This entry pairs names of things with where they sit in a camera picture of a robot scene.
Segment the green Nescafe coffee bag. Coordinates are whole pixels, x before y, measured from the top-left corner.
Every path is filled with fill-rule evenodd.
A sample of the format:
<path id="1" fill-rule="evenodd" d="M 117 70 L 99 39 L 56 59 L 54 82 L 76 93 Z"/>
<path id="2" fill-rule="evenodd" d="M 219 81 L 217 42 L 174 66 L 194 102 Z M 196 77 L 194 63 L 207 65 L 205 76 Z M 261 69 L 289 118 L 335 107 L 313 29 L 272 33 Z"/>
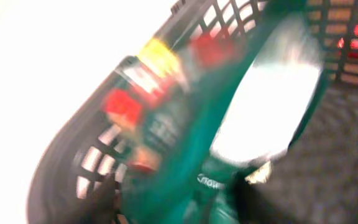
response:
<path id="1" fill-rule="evenodd" d="M 238 188 L 284 156 L 325 90 L 306 1 L 269 1 L 243 36 L 151 40 L 104 110 L 126 140 L 129 223 L 240 223 Z"/>

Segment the grey plastic basket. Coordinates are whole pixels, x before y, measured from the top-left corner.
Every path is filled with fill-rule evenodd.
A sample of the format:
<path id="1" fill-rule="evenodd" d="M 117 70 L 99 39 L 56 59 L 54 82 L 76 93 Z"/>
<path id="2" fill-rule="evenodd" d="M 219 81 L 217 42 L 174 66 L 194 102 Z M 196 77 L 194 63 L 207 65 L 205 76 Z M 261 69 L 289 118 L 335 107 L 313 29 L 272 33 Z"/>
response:
<path id="1" fill-rule="evenodd" d="M 120 61 L 58 132 L 35 170 L 28 223 L 129 223 L 121 215 L 126 140 L 104 105 L 154 39 L 181 47 L 203 34 L 243 36 L 269 1 L 178 1 L 138 54 Z M 323 57 L 324 93 L 287 153 L 238 188 L 240 223 L 358 223 L 358 1 L 306 1 Z"/>

